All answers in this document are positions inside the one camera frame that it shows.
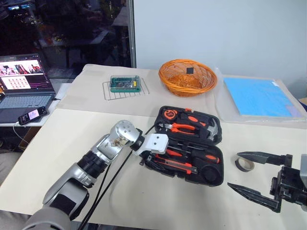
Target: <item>robotic hand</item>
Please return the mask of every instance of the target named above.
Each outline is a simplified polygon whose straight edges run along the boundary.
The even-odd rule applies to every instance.
[[[23,230],[70,230],[75,219],[86,204],[97,177],[111,164],[125,146],[135,155],[144,151],[164,154],[168,145],[165,134],[142,136],[129,121],[117,122],[110,134],[103,136],[82,159],[74,163],[47,191],[43,208],[26,222]]]

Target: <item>tool case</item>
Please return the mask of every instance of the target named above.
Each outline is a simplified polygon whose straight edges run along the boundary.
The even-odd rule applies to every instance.
[[[154,123],[157,133],[167,134],[169,144],[164,155],[145,152],[140,164],[149,169],[187,182],[218,186],[224,179],[222,140],[217,117],[191,109],[163,106]]]

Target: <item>orange wicker basket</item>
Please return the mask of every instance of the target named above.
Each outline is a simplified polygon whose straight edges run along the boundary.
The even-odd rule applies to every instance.
[[[159,76],[168,90],[180,97],[196,96],[217,84],[217,77],[208,66],[189,59],[168,61],[161,66]]]

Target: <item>pliers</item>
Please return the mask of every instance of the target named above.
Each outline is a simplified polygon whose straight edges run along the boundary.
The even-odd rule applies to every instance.
[[[173,133],[184,133],[189,135],[194,135],[195,133],[189,133],[179,130],[179,128],[185,128],[189,130],[195,130],[196,128],[194,126],[186,125],[186,124],[178,124],[178,123],[172,123],[172,124],[159,124],[161,127],[165,127],[166,129],[170,129]]]

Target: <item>laptop screen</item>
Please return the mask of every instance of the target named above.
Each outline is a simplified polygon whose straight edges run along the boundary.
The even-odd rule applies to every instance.
[[[38,54],[0,57],[0,84],[5,93],[54,91]]]

